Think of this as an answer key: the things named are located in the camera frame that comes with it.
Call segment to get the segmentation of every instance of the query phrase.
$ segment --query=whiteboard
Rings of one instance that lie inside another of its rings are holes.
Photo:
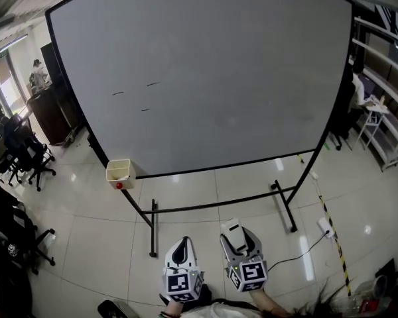
[[[317,147],[346,64],[347,0],[68,0],[46,14],[100,146],[137,176]]]

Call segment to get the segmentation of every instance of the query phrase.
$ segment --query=tiled floor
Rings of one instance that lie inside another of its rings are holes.
[[[45,141],[41,132],[37,135]],[[160,215],[159,259],[149,257],[150,230],[126,199],[105,181],[105,169],[83,131],[68,149],[53,148],[56,176],[42,178],[42,191],[27,184],[10,192],[23,201],[40,228],[53,227],[49,250],[56,266],[42,263],[31,276],[33,311],[38,317],[98,317],[105,299],[122,299],[141,317],[161,311],[159,291],[166,251],[183,235],[193,240],[199,265],[215,297],[251,301],[239,295],[224,274],[220,223],[239,217],[263,244],[269,266],[298,256],[321,237],[316,222],[324,216],[316,188],[306,180],[291,204],[298,231],[290,233],[279,196],[212,209]],[[395,257],[398,267],[398,166],[382,173],[373,154],[360,145],[351,151],[323,148],[314,170],[338,232],[352,289]],[[304,154],[308,161],[310,154]],[[182,207],[247,197],[269,190],[278,179],[292,186],[302,173],[296,156],[221,170],[140,180],[133,198],[143,209],[152,198],[160,208]],[[324,239],[311,253],[276,266],[267,293],[287,309],[312,303],[326,285],[344,283],[334,241]],[[346,295],[343,289],[340,295]]]

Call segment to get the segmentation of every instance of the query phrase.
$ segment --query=small white basket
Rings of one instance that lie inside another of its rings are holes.
[[[106,180],[114,189],[134,188],[135,169],[130,159],[109,161],[106,166]]]

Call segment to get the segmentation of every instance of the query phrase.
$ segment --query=yellow and black tape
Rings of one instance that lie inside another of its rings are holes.
[[[302,156],[298,154],[299,160],[302,164],[304,164],[304,160],[302,159]],[[344,253],[342,252],[342,247],[339,244],[339,239],[338,239],[338,233],[336,233],[336,230],[334,229],[333,226],[333,220],[330,217],[329,212],[327,211],[327,206],[323,200],[323,197],[319,194],[318,197],[320,198],[321,205],[323,207],[324,213],[326,214],[326,219],[330,224],[330,227],[332,227],[332,230],[334,232],[334,241],[336,242],[336,246],[338,247],[338,252],[339,252],[339,257],[340,257],[340,262],[342,263],[342,269],[344,270],[344,277],[345,277],[345,285],[346,289],[348,291],[348,297],[351,297],[351,285],[350,285],[350,279],[348,277],[348,271],[346,269],[346,263],[345,263],[345,258],[344,258]]]

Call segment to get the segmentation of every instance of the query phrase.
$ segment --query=door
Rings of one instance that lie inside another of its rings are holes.
[[[0,58],[0,89],[11,114],[21,113],[25,107],[25,96],[9,65],[9,55]]]

